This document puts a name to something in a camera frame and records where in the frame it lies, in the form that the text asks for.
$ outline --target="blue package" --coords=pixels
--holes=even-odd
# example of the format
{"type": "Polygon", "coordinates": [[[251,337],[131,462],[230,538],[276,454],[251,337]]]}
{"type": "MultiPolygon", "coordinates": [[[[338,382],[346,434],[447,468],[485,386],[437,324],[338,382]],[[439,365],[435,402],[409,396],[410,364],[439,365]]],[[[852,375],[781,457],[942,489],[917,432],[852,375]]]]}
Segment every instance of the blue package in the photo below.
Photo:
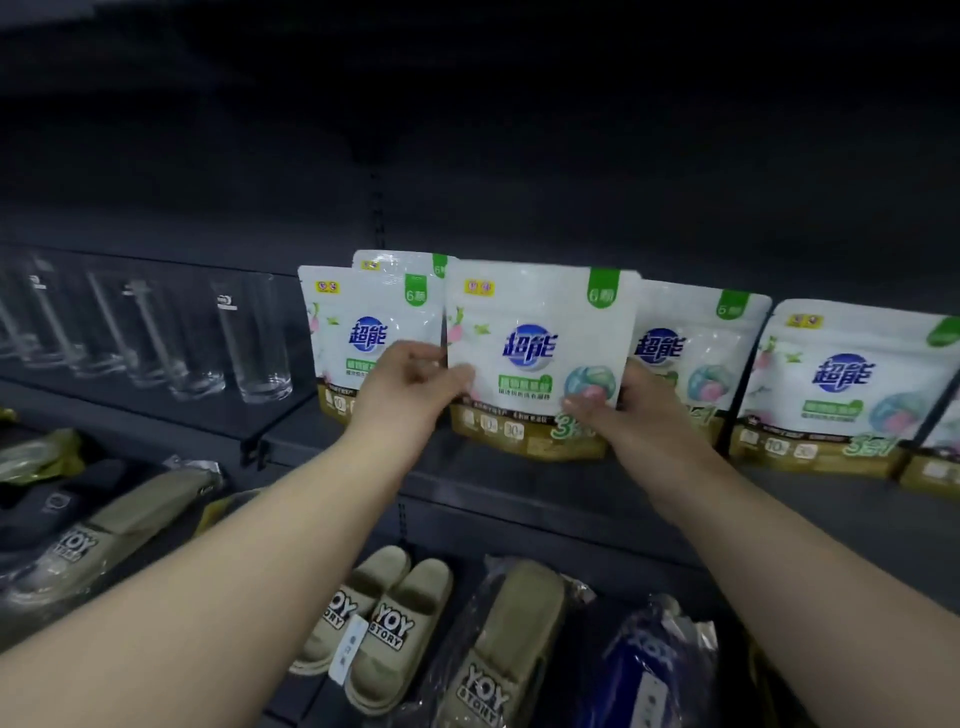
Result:
{"type": "Polygon", "coordinates": [[[634,612],[604,653],[577,728],[689,728],[708,723],[716,634],[670,596],[634,612]]]}

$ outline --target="laundry detergent pod bag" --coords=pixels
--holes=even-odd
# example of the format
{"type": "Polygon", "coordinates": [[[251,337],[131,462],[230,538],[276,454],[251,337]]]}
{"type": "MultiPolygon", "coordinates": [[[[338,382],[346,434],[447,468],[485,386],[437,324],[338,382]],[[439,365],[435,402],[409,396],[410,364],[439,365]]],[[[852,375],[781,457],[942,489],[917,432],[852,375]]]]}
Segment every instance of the laundry detergent pod bag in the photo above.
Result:
{"type": "Polygon", "coordinates": [[[960,497],[960,392],[911,458],[900,485],[939,496],[960,497]]]}
{"type": "Polygon", "coordinates": [[[673,384],[694,424],[716,443],[770,297],[660,280],[644,280],[640,290],[632,354],[673,384]]]}
{"type": "Polygon", "coordinates": [[[320,408],[344,425],[387,347],[400,339],[440,346],[444,289],[435,277],[330,266],[300,266],[299,274],[307,313],[316,311],[311,338],[320,408]]]}
{"type": "Polygon", "coordinates": [[[731,458],[887,477],[960,365],[960,318],[797,299],[757,344],[731,458]]]}
{"type": "Polygon", "coordinates": [[[353,254],[353,268],[363,271],[381,271],[393,275],[415,273],[421,276],[446,278],[448,255],[417,253],[414,251],[361,250],[353,254]]]}
{"type": "Polygon", "coordinates": [[[639,285],[636,271],[450,259],[447,361],[476,370],[454,430],[540,460],[602,457],[606,442],[561,401],[616,405],[639,285]]]}

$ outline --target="store shelf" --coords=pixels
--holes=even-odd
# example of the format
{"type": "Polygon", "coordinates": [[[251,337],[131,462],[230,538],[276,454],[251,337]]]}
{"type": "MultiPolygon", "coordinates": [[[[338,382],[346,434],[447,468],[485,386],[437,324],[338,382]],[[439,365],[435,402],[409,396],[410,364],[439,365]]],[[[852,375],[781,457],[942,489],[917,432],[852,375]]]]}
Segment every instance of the store shelf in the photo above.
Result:
{"type": "MultiPolygon", "coordinates": [[[[341,431],[315,402],[307,402],[266,433],[268,458],[296,467],[329,447],[341,431]]],[[[759,468],[744,468],[743,473],[841,543],[960,611],[960,581],[955,578],[960,573],[960,502],[851,475],[759,468]]],[[[401,494],[628,556],[703,567],[680,532],[654,512],[611,458],[538,463],[486,448],[441,424],[401,494]]],[[[414,539],[409,513],[406,522],[414,539]]],[[[460,538],[455,528],[445,536],[460,538]]],[[[489,541],[489,547],[497,551],[497,543],[489,541]]]]}
{"type": "Polygon", "coordinates": [[[285,400],[248,405],[231,384],[222,394],[201,400],[174,400],[163,386],[137,389],[122,373],[94,379],[78,379],[66,368],[32,370],[19,360],[0,361],[0,380],[15,382],[50,394],[150,418],[184,425],[201,432],[250,441],[295,409],[304,400],[316,396],[312,366],[303,357],[303,349],[292,355],[294,391],[285,400]]]}

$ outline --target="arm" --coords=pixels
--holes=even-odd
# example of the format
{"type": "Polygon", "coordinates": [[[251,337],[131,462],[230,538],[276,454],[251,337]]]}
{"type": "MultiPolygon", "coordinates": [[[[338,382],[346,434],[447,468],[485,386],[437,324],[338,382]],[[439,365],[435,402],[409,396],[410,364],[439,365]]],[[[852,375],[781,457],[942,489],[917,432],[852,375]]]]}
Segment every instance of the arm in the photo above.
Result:
{"type": "Polygon", "coordinates": [[[658,377],[631,362],[625,411],[579,398],[654,506],[822,728],[921,728],[960,715],[960,618],[832,540],[728,465],[658,377]]]}
{"type": "Polygon", "coordinates": [[[5,724],[251,724],[437,416],[468,387],[469,368],[424,361],[442,355],[409,342],[390,347],[336,445],[197,541],[0,657],[5,724]]]}

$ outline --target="white label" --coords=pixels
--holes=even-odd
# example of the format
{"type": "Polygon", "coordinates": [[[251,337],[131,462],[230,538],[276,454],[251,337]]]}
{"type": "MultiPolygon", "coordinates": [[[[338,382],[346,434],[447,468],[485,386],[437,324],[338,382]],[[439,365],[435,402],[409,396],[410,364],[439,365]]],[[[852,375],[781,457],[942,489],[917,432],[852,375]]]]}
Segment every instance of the white label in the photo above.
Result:
{"type": "Polygon", "coordinates": [[[650,672],[644,672],[640,678],[640,687],[636,691],[634,715],[630,719],[630,728],[662,728],[663,714],[666,712],[666,696],[670,690],[666,683],[650,672]]]}
{"type": "Polygon", "coordinates": [[[813,443],[802,443],[793,448],[793,456],[801,460],[812,460],[817,456],[817,450],[820,449],[813,443]]]}
{"type": "Polygon", "coordinates": [[[343,686],[347,681],[353,658],[360,651],[360,643],[367,634],[369,626],[370,624],[360,615],[353,615],[347,622],[347,629],[344,630],[344,636],[337,645],[337,651],[333,653],[333,662],[330,663],[330,679],[337,685],[343,686]]]}
{"type": "Polygon", "coordinates": [[[947,477],[947,473],[949,472],[950,466],[947,463],[940,463],[936,460],[931,460],[924,465],[924,475],[935,477],[938,480],[945,479],[947,477]]]}
{"type": "Polygon", "coordinates": [[[504,423],[503,434],[505,437],[509,437],[511,440],[522,440],[523,425],[521,423],[504,423]]]}
{"type": "Polygon", "coordinates": [[[786,440],[778,440],[776,437],[771,437],[763,444],[763,448],[773,455],[785,455],[790,451],[790,443],[786,440]]]}

